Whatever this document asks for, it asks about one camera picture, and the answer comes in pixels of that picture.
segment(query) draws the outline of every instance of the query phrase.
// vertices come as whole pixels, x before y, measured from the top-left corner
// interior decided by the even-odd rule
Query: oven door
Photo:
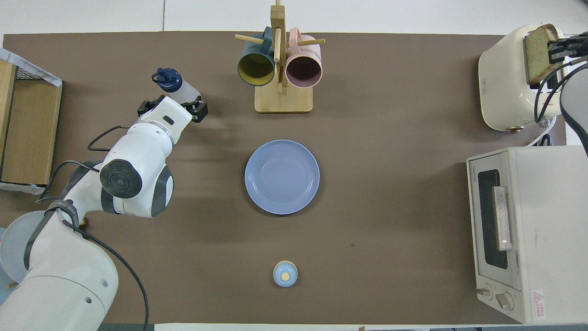
[[[507,151],[470,160],[476,264],[481,276],[520,290]]]

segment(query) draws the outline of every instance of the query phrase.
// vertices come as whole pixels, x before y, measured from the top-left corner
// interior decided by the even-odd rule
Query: warning label
[[[535,319],[545,319],[545,298],[543,291],[532,291],[533,315]]]

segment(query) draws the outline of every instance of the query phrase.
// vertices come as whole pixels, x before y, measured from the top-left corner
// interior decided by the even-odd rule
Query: oven door handle
[[[494,202],[494,215],[496,221],[496,234],[498,250],[508,251],[513,249],[510,241],[509,209],[506,202],[506,186],[492,187],[492,201]]]

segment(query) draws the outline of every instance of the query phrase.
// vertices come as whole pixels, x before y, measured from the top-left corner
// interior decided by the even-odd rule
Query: wooden mug tree
[[[273,33],[273,60],[276,62],[274,78],[264,86],[255,87],[257,112],[309,112],[312,110],[312,87],[299,88],[288,84],[286,78],[286,10],[281,0],[271,6],[270,18]],[[263,39],[235,35],[235,39],[262,44]],[[324,44],[324,39],[299,41],[299,46]]]

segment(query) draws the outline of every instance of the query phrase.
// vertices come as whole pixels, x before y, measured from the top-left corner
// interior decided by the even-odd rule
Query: white cable
[[[529,145],[527,145],[527,147],[535,145],[536,142],[538,142],[544,135],[546,135],[555,125],[556,119],[557,119],[557,116],[553,117],[553,121],[549,124],[547,129],[545,129],[545,131],[543,133],[541,133],[535,140],[533,140]]]

